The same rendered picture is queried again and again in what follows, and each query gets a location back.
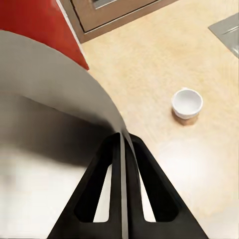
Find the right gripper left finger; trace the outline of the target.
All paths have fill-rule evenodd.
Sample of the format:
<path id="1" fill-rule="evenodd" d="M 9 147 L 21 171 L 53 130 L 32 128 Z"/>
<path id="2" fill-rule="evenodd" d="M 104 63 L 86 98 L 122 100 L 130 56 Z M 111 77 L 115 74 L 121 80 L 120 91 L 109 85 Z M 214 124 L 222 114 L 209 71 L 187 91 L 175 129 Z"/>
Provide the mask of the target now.
<path id="1" fill-rule="evenodd" d="M 93 222 L 111 164 L 109 219 Z M 122 239 L 119 132 L 102 142 L 47 239 Z"/>

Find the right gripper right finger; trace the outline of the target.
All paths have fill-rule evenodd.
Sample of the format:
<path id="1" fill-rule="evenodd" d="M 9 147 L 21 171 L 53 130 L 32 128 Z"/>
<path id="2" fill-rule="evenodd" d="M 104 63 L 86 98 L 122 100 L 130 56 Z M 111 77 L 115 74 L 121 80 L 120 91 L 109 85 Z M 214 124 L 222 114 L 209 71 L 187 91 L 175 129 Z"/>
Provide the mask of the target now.
<path id="1" fill-rule="evenodd" d="M 156 221 L 144 219 L 136 160 L 125 139 L 128 239 L 209 239 L 142 139 L 130 138 Z"/>

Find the paper coffee filter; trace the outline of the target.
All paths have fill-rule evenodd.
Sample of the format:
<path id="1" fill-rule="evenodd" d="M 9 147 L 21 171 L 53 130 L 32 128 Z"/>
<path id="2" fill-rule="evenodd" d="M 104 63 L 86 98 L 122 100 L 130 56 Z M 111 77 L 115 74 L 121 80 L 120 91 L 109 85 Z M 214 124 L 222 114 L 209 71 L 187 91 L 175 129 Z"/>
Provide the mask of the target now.
<path id="1" fill-rule="evenodd" d="M 47 239 L 102 142 L 120 133 L 122 239 L 128 239 L 125 122 L 99 82 L 48 45 L 0 29 L 0 239 Z M 112 164 L 93 222 L 109 219 Z"/>

